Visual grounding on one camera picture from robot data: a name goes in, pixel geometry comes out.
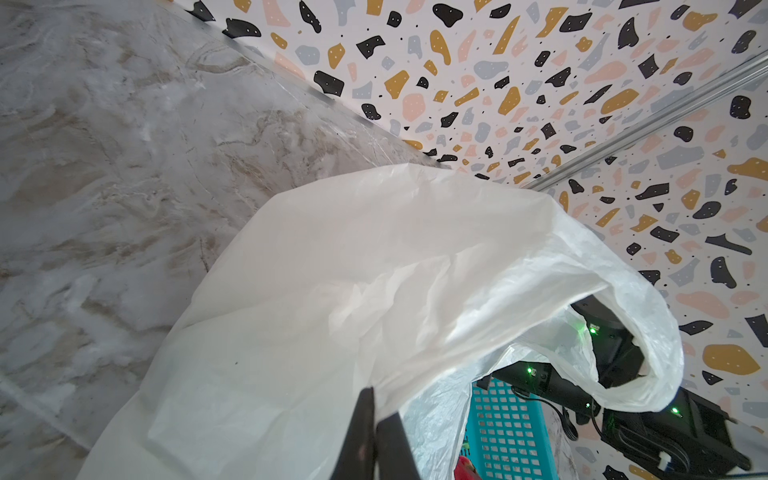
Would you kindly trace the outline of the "red dragon fruit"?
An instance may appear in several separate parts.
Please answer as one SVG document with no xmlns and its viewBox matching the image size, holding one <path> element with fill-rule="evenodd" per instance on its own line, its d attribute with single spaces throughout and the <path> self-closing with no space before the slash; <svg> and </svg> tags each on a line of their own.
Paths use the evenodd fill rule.
<svg viewBox="0 0 768 480">
<path fill-rule="evenodd" d="M 459 456 L 453 471 L 455 480 L 481 480 L 472 462 L 464 456 Z"/>
</svg>

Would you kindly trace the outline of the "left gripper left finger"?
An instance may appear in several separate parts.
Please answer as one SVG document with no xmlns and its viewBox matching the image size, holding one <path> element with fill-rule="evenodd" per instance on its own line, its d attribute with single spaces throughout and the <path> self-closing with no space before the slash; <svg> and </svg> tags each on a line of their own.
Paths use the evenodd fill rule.
<svg viewBox="0 0 768 480">
<path fill-rule="evenodd" d="M 330 480 L 372 480 L 375 471 L 375 398 L 361 390 Z"/>
</svg>

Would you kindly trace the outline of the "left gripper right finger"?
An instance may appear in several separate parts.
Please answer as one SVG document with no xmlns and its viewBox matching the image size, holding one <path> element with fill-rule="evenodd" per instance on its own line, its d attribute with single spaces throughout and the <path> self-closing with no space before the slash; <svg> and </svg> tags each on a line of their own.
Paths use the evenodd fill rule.
<svg viewBox="0 0 768 480">
<path fill-rule="evenodd" d="M 381 480 L 420 480 L 407 435 L 398 413 L 380 421 L 375 430 Z"/>
</svg>

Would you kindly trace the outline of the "teal plastic basket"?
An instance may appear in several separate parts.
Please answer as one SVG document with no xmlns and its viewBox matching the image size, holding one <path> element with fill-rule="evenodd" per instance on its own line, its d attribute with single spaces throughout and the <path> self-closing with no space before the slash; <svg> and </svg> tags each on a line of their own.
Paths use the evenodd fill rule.
<svg viewBox="0 0 768 480">
<path fill-rule="evenodd" d="M 472 385 L 460 455 L 483 479 L 558 477 L 540 405 L 499 380 Z"/>
</svg>

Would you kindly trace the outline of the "white plastic bag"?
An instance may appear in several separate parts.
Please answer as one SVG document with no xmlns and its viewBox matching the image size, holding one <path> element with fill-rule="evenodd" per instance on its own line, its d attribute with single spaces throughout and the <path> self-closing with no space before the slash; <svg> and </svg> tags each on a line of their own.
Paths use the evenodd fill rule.
<svg viewBox="0 0 768 480">
<path fill-rule="evenodd" d="M 450 475 L 469 384 L 535 353 L 604 407 L 664 409 L 678 323 L 551 196 L 399 164 L 278 194 L 236 235 L 83 479 L 326 479 L 362 389 Z"/>
</svg>

